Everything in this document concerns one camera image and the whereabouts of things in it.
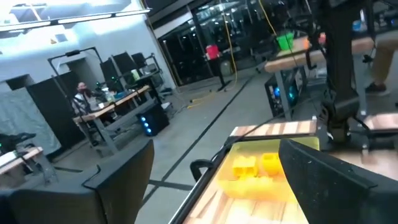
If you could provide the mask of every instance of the black cable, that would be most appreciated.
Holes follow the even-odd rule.
[[[285,115],[285,114],[287,114],[287,113],[292,112],[294,109],[298,108],[299,106],[304,105],[304,104],[306,104],[307,102],[312,101],[312,100],[318,98],[319,96],[322,96],[322,95],[317,95],[317,96],[315,96],[315,97],[313,97],[313,98],[304,100],[303,102],[301,102],[301,103],[299,103],[299,104],[297,104],[297,105],[291,107],[289,110],[284,111],[283,113],[280,113],[280,114],[278,114],[277,116],[275,116],[275,117],[273,117],[273,118],[270,118],[270,119],[268,119],[267,121],[265,121],[265,122],[263,122],[263,123],[261,123],[261,124],[258,124],[255,128],[253,128],[252,130],[246,132],[245,134],[243,134],[242,136],[238,137],[237,139],[234,139],[234,140],[232,140],[232,141],[230,141],[230,142],[224,144],[224,146],[211,158],[211,160],[213,161],[221,152],[224,152],[225,150],[227,150],[228,148],[230,148],[234,143],[236,143],[236,142],[242,140],[242,139],[245,138],[248,134],[250,134],[250,133],[252,133],[253,131],[257,130],[257,129],[260,128],[261,126],[263,126],[263,125],[265,125],[265,124],[267,124],[267,123],[269,123],[269,122],[271,122],[271,121],[273,121],[273,120],[275,120],[275,119],[277,119],[277,118],[280,118],[280,117],[282,117],[283,115]]]

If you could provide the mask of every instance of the yellow object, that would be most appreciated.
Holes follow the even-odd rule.
[[[317,137],[292,140],[319,150]],[[235,143],[216,175],[224,193],[239,199],[297,202],[280,164],[279,143],[280,139]]]
[[[256,163],[256,157],[239,156],[232,165],[234,176],[237,178],[255,177],[259,170]]]

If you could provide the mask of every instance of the ceiling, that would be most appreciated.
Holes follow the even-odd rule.
[[[41,20],[60,19],[66,17],[88,16],[92,14],[119,12],[122,11],[131,3],[131,0],[105,0],[101,4],[34,4],[33,9],[36,10],[37,15]],[[34,10],[28,4],[14,5],[9,14],[15,15],[18,22],[34,22],[39,19],[35,16]],[[66,29],[70,29],[75,24],[65,24]],[[16,37],[21,33],[18,32],[3,32],[0,33],[0,39]]]

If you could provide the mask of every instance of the concrete floor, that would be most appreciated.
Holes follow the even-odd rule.
[[[398,71],[398,63],[393,65],[392,75],[389,76],[387,82],[389,88],[393,90],[392,94],[382,100],[369,98],[371,113],[396,110],[394,103],[398,101],[398,94],[396,94],[398,91],[395,90],[395,83],[398,81],[398,75],[395,71]],[[254,78],[249,81],[197,144],[190,148],[251,75],[255,75]],[[208,96],[198,106],[189,110],[181,110],[170,121],[170,125],[153,138],[155,159],[150,176],[151,182],[147,187],[145,204],[139,212],[137,224],[168,223],[188,195],[188,189],[195,184],[189,170],[191,161],[211,158],[235,126],[259,124],[272,116],[264,90],[264,83],[270,75],[266,73],[256,75],[254,70],[245,70],[241,75],[239,74],[239,77],[232,90]],[[183,94],[177,95],[176,98],[170,98],[169,101],[172,101],[174,107],[179,109],[181,106],[187,105],[192,98],[206,96],[210,88],[216,88],[216,85],[204,86],[195,91],[185,91]],[[300,119],[311,118],[315,114],[314,107],[317,107],[317,104],[318,102],[314,102],[315,106],[311,104],[304,106],[303,111],[300,112],[303,114],[303,116],[300,115]],[[140,135],[125,148],[134,148],[134,145],[146,140],[148,137]],[[96,164],[99,160],[100,158],[87,145],[82,145],[73,153],[56,162],[55,166],[82,170]],[[59,170],[57,172],[60,179],[75,175],[72,172]]]

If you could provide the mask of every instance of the desk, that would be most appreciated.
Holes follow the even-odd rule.
[[[253,126],[236,127],[230,137],[242,136]],[[266,124],[249,137],[279,139],[281,137],[316,135],[317,121],[294,121]],[[364,157],[360,152],[332,152],[332,156],[346,162],[398,180],[398,154],[396,151],[373,151]],[[228,197],[218,186],[216,176],[226,155],[215,157],[215,166],[208,169],[195,184],[169,224],[184,223],[308,223],[297,202],[271,202]]]
[[[24,155],[24,159],[28,162],[28,166],[33,170],[33,173],[36,175],[40,175],[40,173],[43,173],[45,182],[54,182],[57,181],[57,174],[55,172],[55,169],[49,162],[49,160],[46,158],[46,156],[43,153],[43,149],[41,147],[31,147],[28,149],[25,149],[24,152],[27,154]],[[36,161],[38,164],[41,165],[41,170],[37,168],[37,166],[34,165],[34,161]],[[19,179],[24,181],[24,173],[22,170],[18,170],[18,168],[21,168],[21,165],[24,164],[24,161],[21,158],[14,159],[13,161],[7,163],[6,165],[0,167],[0,176],[1,176],[1,183],[0,187],[4,187],[3,183],[7,182],[7,177],[12,178],[12,179]]]
[[[82,120],[83,121],[93,121],[95,123],[95,125],[98,127],[98,131],[100,132],[102,137],[104,137],[104,140],[105,140],[106,144],[108,145],[109,149],[111,150],[111,152],[113,154],[115,154],[119,150],[116,147],[112,137],[109,135],[108,130],[116,130],[118,127],[121,127],[127,121],[135,118],[136,115],[139,114],[141,111],[145,110],[147,107],[149,107],[150,105],[155,103],[155,101],[148,94],[148,89],[149,89],[149,86],[144,86],[141,89],[134,91],[134,92],[128,94],[127,96],[125,96],[124,98],[116,101],[115,104],[111,104],[111,105],[103,108],[100,111],[96,111],[94,113],[90,113],[90,114],[84,115],[82,117],[76,117],[73,119],[73,121],[80,127],[80,129],[82,131],[84,129],[81,127],[81,125],[85,125],[85,124],[82,124]],[[142,105],[138,105],[134,99],[134,97],[138,96],[138,94],[140,94],[140,93],[145,93],[145,96],[147,98],[147,101],[145,103],[143,103]],[[125,114],[121,118],[117,119],[114,123],[110,124],[109,126],[107,126],[105,128],[104,124],[100,120],[100,116],[115,109],[115,107],[117,107],[123,103],[129,102],[129,101],[130,102],[133,101],[136,108],[133,109],[132,111],[128,112],[128,114]]]
[[[308,46],[306,46],[306,39],[307,37],[301,37],[294,40],[294,47],[292,49],[292,52],[296,53],[294,56],[289,56],[292,54],[290,50],[281,51],[277,54],[274,60],[267,62],[264,67],[267,72],[275,73],[277,85],[280,90],[280,100],[282,102],[284,111],[288,111],[290,106],[287,99],[287,91],[289,90],[289,86],[286,86],[284,84],[285,82],[283,79],[283,72],[284,70],[292,70],[295,67],[304,67],[307,64],[305,53],[298,53],[303,52],[308,48]],[[363,54],[366,51],[371,50],[373,47],[374,42],[370,37],[353,40],[352,42],[352,51],[354,55]],[[313,65],[325,61],[325,58],[323,57],[320,50],[310,52],[310,59]],[[365,89],[363,88],[363,74],[355,73],[355,80],[356,86],[360,86],[360,88],[357,88],[356,90],[359,95],[360,110],[366,112],[366,94]],[[291,120],[292,115],[290,113],[287,113],[286,118],[287,120]]]

